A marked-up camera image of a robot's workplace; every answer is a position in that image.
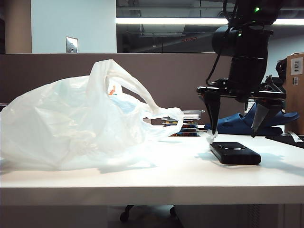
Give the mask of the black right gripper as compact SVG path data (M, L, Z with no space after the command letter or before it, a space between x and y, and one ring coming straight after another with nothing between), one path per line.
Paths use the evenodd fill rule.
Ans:
M286 99L286 94L261 89L266 66L266 58L233 58L228 78L221 78L207 87L197 88L197 93L203 97L207 108L213 135L217 130L221 97L235 98L239 102L247 99L274 99L257 102L251 136L279 136L283 133L279 127L272 127L270 121L283 108L281 100Z

